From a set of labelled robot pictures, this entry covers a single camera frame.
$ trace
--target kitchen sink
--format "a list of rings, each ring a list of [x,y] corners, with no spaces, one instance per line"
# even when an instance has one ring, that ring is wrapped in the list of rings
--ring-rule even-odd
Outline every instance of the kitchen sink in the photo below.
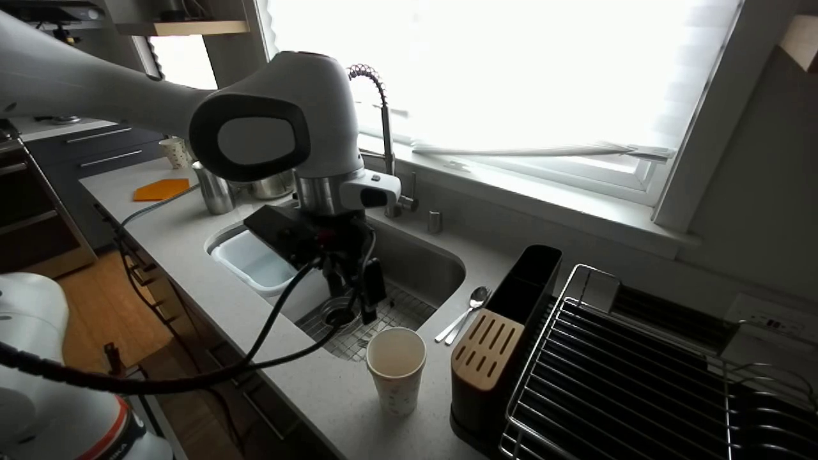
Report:
[[[354,316],[324,346],[327,352],[347,360],[362,360],[362,350],[379,331],[418,331],[465,278],[465,269],[458,256],[436,245],[430,245],[403,231],[381,224],[379,221],[367,221],[367,224],[379,237],[373,256],[381,262],[384,269],[385,300],[376,306],[376,323],[362,324],[359,316]],[[207,253],[215,253],[224,241],[239,233],[247,231],[242,224],[224,231],[207,247]],[[329,332],[329,324],[324,323],[327,313],[344,305],[344,300],[327,300],[327,287],[316,270],[307,277],[301,285],[307,285],[308,292],[294,288],[294,297],[290,301],[286,301],[280,314],[289,316],[311,339],[321,339]],[[278,297],[260,288],[255,292],[271,305]]]

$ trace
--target metal dish rack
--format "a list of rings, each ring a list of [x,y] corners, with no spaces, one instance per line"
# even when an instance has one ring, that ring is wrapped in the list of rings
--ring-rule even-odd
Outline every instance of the metal dish rack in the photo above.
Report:
[[[818,457],[807,380],[621,316],[619,287],[572,269],[510,393],[497,457]]]

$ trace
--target wall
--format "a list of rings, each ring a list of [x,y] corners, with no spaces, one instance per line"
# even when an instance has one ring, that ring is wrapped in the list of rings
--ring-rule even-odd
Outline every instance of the wall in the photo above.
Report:
[[[818,76],[775,53],[699,205],[685,263],[818,305]]]

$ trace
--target white cup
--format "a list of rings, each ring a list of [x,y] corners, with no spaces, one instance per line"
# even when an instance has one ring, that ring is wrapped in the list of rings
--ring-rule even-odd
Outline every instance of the white cup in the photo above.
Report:
[[[414,331],[381,331],[366,350],[385,417],[409,417],[417,407],[418,375],[425,370],[425,339]]]

